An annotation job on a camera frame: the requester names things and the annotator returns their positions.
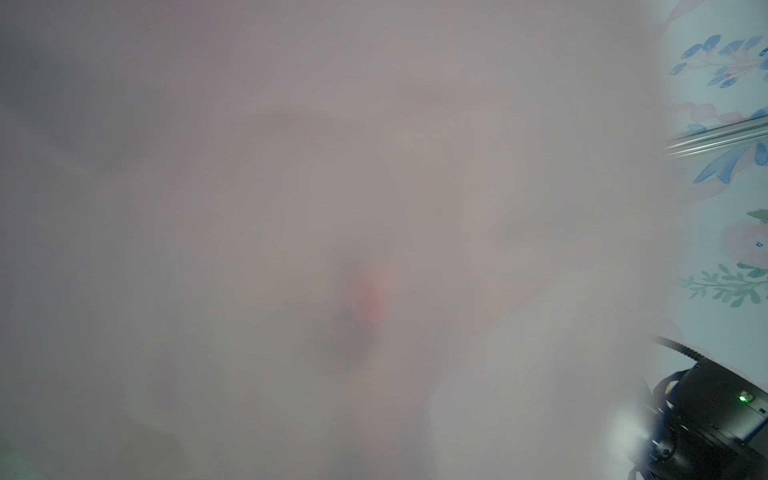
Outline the pink plastic bag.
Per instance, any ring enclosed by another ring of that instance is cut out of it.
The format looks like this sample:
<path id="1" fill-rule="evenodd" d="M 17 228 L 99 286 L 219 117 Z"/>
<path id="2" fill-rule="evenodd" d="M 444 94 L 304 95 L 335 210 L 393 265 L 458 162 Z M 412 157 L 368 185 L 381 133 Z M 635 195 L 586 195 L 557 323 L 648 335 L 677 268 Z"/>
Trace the pink plastic bag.
<path id="1" fill-rule="evenodd" d="M 640 1 L 5 1 L 47 479 L 615 479 L 677 239 Z"/>

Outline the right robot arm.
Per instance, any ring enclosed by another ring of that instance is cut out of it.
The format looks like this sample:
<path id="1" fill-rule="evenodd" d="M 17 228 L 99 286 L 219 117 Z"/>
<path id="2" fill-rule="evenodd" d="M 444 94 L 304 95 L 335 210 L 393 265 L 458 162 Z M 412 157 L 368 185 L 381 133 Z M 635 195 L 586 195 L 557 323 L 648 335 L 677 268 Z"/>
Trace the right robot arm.
<path id="1" fill-rule="evenodd" d="M 641 398 L 629 479 L 765 479 L 767 393 L 708 359 Z"/>

